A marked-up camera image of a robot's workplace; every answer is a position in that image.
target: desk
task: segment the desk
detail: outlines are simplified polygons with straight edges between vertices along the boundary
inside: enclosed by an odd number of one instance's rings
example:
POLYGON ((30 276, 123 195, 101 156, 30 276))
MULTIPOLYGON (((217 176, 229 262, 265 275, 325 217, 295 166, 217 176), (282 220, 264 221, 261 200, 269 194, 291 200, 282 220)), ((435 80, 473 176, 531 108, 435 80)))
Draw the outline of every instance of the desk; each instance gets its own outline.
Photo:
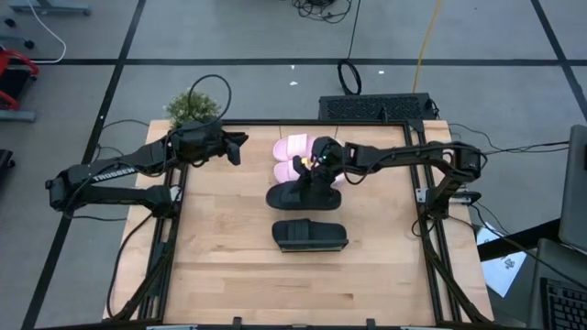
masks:
MULTIPOLYGON (((444 121, 425 122, 426 139, 449 141, 444 121)), ((150 124, 147 142, 161 138, 168 121, 150 124)), ((432 325, 434 317, 421 241, 411 233, 416 220, 408 167, 382 170, 359 186, 343 183, 336 211, 285 212, 265 204, 275 179, 271 154, 280 134, 335 136, 379 148, 404 145, 393 126, 225 126, 244 131, 242 164, 212 159, 190 169, 173 260, 165 324, 246 325, 432 325), (349 244, 341 252, 283 254, 271 238, 277 220, 309 217, 343 224, 349 244)), ((424 171, 419 175, 423 182, 424 171)), ((442 173, 434 169, 435 182, 442 173)), ((137 187, 162 179, 139 176, 137 187)), ((465 206, 451 215, 469 221, 465 206)), ((133 206, 125 236, 148 210, 133 206)), ((155 221, 141 228, 122 254, 112 306, 120 310, 145 276, 155 221)), ((447 220, 445 232, 455 280, 487 317, 492 310, 475 237, 466 225, 447 220)), ((445 319, 446 290, 439 279, 445 319)))

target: white cable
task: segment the white cable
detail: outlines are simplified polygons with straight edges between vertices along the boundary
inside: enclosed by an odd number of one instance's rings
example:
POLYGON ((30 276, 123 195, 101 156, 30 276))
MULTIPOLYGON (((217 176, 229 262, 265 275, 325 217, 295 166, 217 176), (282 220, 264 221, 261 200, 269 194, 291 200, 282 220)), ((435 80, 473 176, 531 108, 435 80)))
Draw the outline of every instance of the white cable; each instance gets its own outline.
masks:
POLYGON ((53 31, 51 31, 51 29, 48 28, 45 25, 45 23, 43 23, 40 20, 39 16, 37 16, 37 12, 35 11, 35 7, 33 6, 33 4, 30 3, 30 0, 27 0, 27 2, 28 6, 30 7, 30 10, 33 12, 33 15, 35 16, 39 24, 41 24, 47 30, 47 32, 49 32, 53 37, 55 37, 55 39, 57 39, 61 43, 61 45, 63 45, 63 53, 57 60, 33 60, 32 62, 36 64, 56 64, 61 62, 61 60, 63 60, 63 58, 65 57, 65 52, 67 52, 67 45, 63 40, 61 40, 61 38, 59 38, 53 31))

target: black slide sandal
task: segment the black slide sandal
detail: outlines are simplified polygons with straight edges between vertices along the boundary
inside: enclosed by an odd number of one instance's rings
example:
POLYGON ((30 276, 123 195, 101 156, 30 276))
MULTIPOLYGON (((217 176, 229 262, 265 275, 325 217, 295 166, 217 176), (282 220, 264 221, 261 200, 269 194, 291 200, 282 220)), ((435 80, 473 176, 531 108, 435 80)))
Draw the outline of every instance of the black slide sandal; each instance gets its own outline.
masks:
POLYGON ((310 219, 278 221, 271 233, 282 252, 340 251, 349 243, 343 225, 310 219))

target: yellow cable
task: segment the yellow cable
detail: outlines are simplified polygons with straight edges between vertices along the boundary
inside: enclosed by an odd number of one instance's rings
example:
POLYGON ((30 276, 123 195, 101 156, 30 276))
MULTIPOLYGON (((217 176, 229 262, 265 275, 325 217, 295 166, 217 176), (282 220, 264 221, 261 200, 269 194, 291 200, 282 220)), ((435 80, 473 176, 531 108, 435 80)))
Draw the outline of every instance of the yellow cable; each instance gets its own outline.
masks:
POLYGON ((424 51, 426 50, 426 44, 430 39, 430 35, 432 34, 432 28, 434 27, 434 22, 437 20, 438 10, 440 9, 440 4, 442 0, 437 0, 437 4, 434 7, 434 14, 432 14, 432 19, 430 19, 430 24, 428 25, 428 30, 426 31, 426 36, 424 37, 424 42, 422 42, 422 49, 420 49, 420 55, 418 56, 418 63, 415 66, 415 77, 414 77, 414 87, 412 87, 412 93, 415 93, 415 89, 418 86, 418 75, 420 74, 420 64, 422 64, 422 58, 424 57, 424 51))

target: floor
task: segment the floor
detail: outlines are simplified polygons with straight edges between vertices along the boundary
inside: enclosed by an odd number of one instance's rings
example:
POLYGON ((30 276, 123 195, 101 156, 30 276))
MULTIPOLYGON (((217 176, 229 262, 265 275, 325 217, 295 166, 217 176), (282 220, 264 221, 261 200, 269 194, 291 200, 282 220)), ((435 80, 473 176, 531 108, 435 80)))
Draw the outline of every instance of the floor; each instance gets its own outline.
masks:
MULTIPOLYGON (((49 208, 43 182, 83 159, 96 118, 163 118, 172 96, 206 73, 222 74, 232 85, 227 118, 316 118, 319 96, 342 94, 335 63, 349 54, 358 7, 353 0, 349 15, 330 25, 299 17, 280 0, 84 1, 91 16, 41 16, 68 52, 60 65, 41 67, 23 101, 37 112, 37 122, 0 123, 0 149, 13 150, 17 161, 0 191, 0 319, 6 329, 23 321, 41 327, 102 317, 123 224, 72 223, 38 315, 34 307, 43 290, 33 298, 61 219, 49 208)), ((60 44, 34 17, 0 3, 0 15, 18 24, 1 26, 0 34, 22 33, 37 44, 34 50, 5 46, 33 59, 60 55, 60 44)), ((351 58, 360 64, 364 94, 411 91, 434 3, 360 4, 351 58)), ((585 124, 587 116, 581 90, 587 86, 585 10, 582 0, 445 0, 418 91, 430 93, 442 118, 487 133, 497 146, 566 139, 570 126, 585 124)), ((202 90, 221 104, 225 99, 220 83, 205 82, 202 90)), ((454 131, 489 149, 484 137, 454 131)), ((100 144, 131 152, 145 134, 143 126, 121 124, 105 130, 100 144)), ((565 162, 564 151, 494 155, 472 188, 508 231, 519 231, 559 216, 565 162)), ((132 182, 127 177, 119 184, 132 182)), ((126 214, 124 207, 83 212, 126 214)), ((498 315, 525 320, 531 272, 527 260, 506 298, 492 295, 498 315)))

